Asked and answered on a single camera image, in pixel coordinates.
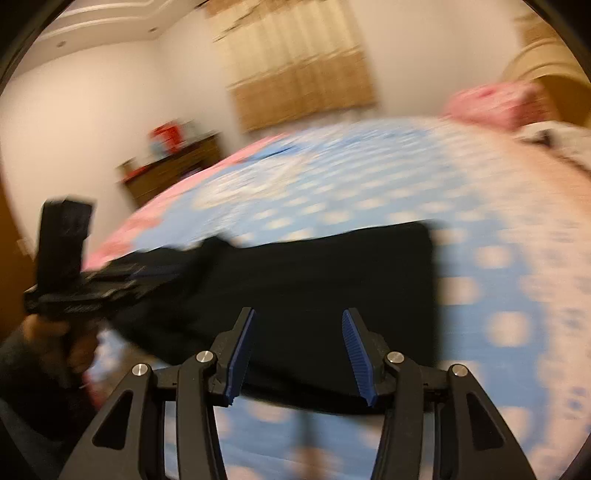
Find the person's left forearm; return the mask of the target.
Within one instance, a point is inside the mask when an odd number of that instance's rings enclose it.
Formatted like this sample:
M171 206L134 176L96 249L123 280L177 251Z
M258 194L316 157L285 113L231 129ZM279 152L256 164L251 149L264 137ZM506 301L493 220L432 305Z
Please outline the person's left forearm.
M20 329L1 345L1 477L56 479L96 415L80 387L61 384Z

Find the person's left hand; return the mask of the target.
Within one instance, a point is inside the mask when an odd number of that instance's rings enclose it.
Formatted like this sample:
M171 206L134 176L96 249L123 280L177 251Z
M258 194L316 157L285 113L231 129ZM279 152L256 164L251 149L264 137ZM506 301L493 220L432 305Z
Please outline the person's left hand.
M21 327L28 347L51 374L87 371L99 344L96 320L72 325L66 321L29 315Z

